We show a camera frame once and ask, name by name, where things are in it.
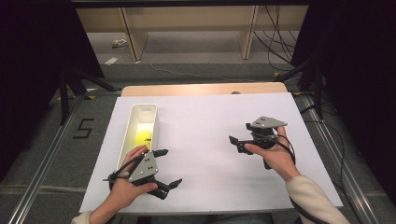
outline white box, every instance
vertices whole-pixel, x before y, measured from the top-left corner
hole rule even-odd
[[[148,149],[157,149],[159,121],[156,105],[134,105],[128,119],[122,149],[120,152],[117,169],[120,169],[126,154],[135,147],[141,146],[140,141],[136,141],[136,136],[142,132],[151,133],[151,141],[148,141]]]

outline sleeve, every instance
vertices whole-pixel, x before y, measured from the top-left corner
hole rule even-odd
[[[81,213],[78,217],[72,219],[71,224],[90,224],[90,214],[91,212]]]
[[[310,178],[295,176],[286,183],[286,190],[304,224],[349,223],[320,186]]]

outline person's right hand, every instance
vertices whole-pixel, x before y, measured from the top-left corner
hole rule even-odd
[[[279,135],[277,141],[286,147],[290,147],[288,140],[285,138],[287,137],[285,128],[278,127],[277,134]],[[245,144],[245,149],[262,156],[267,161],[268,165],[271,166],[271,168],[273,168],[285,181],[300,175],[300,172],[294,165],[289,152],[278,144],[275,144],[269,149],[263,149],[252,144]]]

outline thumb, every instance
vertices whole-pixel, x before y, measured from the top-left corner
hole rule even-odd
[[[260,148],[260,147],[258,147],[256,145],[245,144],[245,149],[247,149],[248,151],[250,151],[250,152],[252,152],[254,154],[260,155],[262,157],[265,156],[265,150],[262,150],[262,148]]]
[[[152,190],[155,190],[156,188],[158,188],[157,184],[155,183],[147,183],[141,186],[137,186],[136,189],[136,193],[143,194],[143,193],[147,193],[150,192]]]

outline floor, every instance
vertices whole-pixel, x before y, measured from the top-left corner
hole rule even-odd
[[[298,32],[282,32],[293,45]],[[287,49],[271,42],[265,33],[257,35],[271,45],[279,56],[290,57]],[[227,81],[270,81],[277,73],[284,74],[291,66],[279,59],[253,36],[248,60],[241,58],[235,32],[185,32],[149,34],[144,54],[139,62],[132,60],[128,48],[111,48],[124,34],[88,34],[106,79],[115,85],[157,83],[205,83]],[[116,57],[112,65],[105,62]],[[130,70],[138,71],[132,77]],[[296,91],[298,76],[285,82],[289,91]],[[78,214],[90,171],[95,165],[112,106],[119,92],[102,91],[86,83],[90,97],[70,94],[71,119],[60,126],[61,105],[58,94],[52,106],[32,136],[32,146],[23,151],[0,185],[0,223],[70,223]],[[295,95],[297,106],[303,111],[312,105],[311,92]],[[322,98],[324,120],[312,109],[302,113],[319,155],[344,203],[340,208],[351,223],[394,223],[396,209],[376,182],[375,177],[357,153],[347,128],[332,107],[331,99]],[[92,127],[89,137],[81,132],[81,125]],[[342,165],[343,181],[340,181]],[[274,212],[275,223],[292,223],[297,217],[293,210]],[[136,217],[117,216],[113,223],[135,223]]]

